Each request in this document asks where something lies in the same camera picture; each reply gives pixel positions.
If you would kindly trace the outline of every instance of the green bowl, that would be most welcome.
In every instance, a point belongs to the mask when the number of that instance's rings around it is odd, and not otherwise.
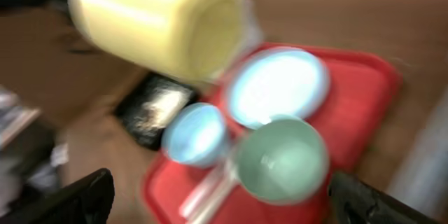
[[[263,125],[241,141],[235,155],[242,186],[269,204],[294,204],[312,196],[329,168],[319,133],[300,119]]]

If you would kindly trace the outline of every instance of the yellow container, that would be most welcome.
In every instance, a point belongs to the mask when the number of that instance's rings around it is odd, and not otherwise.
[[[69,0],[69,7],[102,50],[186,80],[226,67],[243,36],[239,0]]]

